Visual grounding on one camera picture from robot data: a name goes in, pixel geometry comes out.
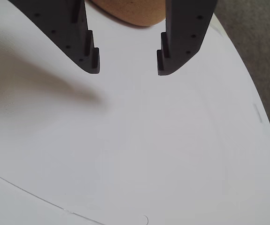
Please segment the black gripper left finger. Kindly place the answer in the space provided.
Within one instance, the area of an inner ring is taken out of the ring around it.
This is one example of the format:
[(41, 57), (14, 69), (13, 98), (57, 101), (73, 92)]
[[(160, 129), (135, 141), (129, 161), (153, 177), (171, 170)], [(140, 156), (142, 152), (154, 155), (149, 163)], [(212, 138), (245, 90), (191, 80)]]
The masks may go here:
[(100, 72), (99, 48), (88, 29), (83, 0), (11, 0), (74, 63), (90, 74)]

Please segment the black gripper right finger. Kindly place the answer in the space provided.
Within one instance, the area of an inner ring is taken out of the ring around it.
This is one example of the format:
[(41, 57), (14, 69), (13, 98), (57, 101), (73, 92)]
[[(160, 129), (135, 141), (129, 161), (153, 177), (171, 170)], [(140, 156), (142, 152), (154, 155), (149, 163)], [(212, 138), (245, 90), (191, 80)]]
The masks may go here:
[(167, 0), (166, 31), (157, 50), (158, 75), (170, 75), (201, 48), (217, 0)]

